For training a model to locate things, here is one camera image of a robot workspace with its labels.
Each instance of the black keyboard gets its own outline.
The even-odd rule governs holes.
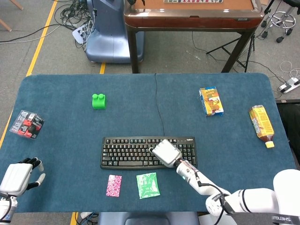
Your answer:
[[[169,140],[182,152],[182,157],[197,167],[194,137],[104,137],[100,166],[103,169],[147,170],[165,167],[149,148],[163,139]]]

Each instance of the plastic bottle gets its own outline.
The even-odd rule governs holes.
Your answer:
[[[265,142],[267,148],[273,148],[274,129],[265,108],[262,105],[255,105],[249,110],[249,114],[257,137]]]

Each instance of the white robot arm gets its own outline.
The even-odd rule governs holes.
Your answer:
[[[238,190],[230,194],[218,187],[188,161],[168,140],[149,149],[165,166],[176,167],[176,172],[199,194],[210,195],[206,200],[208,212],[219,218],[239,212],[274,213],[273,221],[289,222],[293,216],[300,224],[300,171],[284,170],[274,178],[274,191],[267,188]]]
[[[17,197],[43,182],[45,173],[42,173],[37,181],[29,183],[32,170],[36,167],[40,172],[44,170],[42,161],[36,157],[9,165],[0,185],[0,225],[10,224],[18,206]]]

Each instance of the gray carpet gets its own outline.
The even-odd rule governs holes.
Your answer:
[[[0,2],[0,18],[13,29],[12,32],[8,32],[0,26],[0,40],[17,38],[44,27],[53,3],[51,0],[19,0],[19,2],[24,6],[23,11],[20,11],[8,0]],[[279,0],[276,0],[273,4],[273,11],[278,3]],[[287,5],[282,3],[280,9],[287,9]],[[293,14],[297,20],[300,19],[299,15],[296,15],[296,11]],[[259,34],[261,30],[262,28],[259,27],[256,33]],[[269,31],[269,36],[264,41],[256,39],[255,52],[252,52],[250,60],[266,65],[278,76],[287,80],[289,79],[288,73],[282,72],[279,65],[282,61],[289,60],[293,64],[293,68],[300,67],[299,24],[296,24],[289,37],[277,44],[275,40],[281,34],[280,29],[274,28]],[[39,38],[40,35],[41,31],[24,40]],[[146,33],[145,57],[140,64],[141,72],[207,73],[221,71],[225,61],[215,61],[210,56],[205,55],[203,51],[195,49],[191,35],[191,32]],[[204,50],[218,47],[236,37],[238,35],[234,33],[194,33],[196,46]],[[15,102],[18,87],[27,73],[37,45],[38,41],[0,45],[0,134],[4,130]],[[228,58],[228,55],[222,50],[214,52],[212,55],[220,60]],[[241,60],[245,60],[245,58],[246,55],[243,55]],[[235,69],[239,72],[243,71],[237,64]],[[71,32],[59,27],[45,38],[33,74],[96,74],[99,71],[100,65],[89,62],[82,49],[75,47]],[[267,68],[257,63],[250,62],[248,71],[268,75],[273,90],[276,90],[281,84]],[[128,64],[108,64],[105,73],[131,73],[131,67]],[[299,97],[300,88],[283,95],[281,98]],[[19,199],[19,204],[22,204],[22,198]],[[12,224],[69,224],[70,217],[70,213],[22,213],[15,215]],[[234,218],[239,225],[270,224],[270,217],[264,214],[239,214],[234,215]]]

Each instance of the pink packet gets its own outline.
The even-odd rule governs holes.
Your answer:
[[[109,175],[106,196],[119,197],[122,176]]]

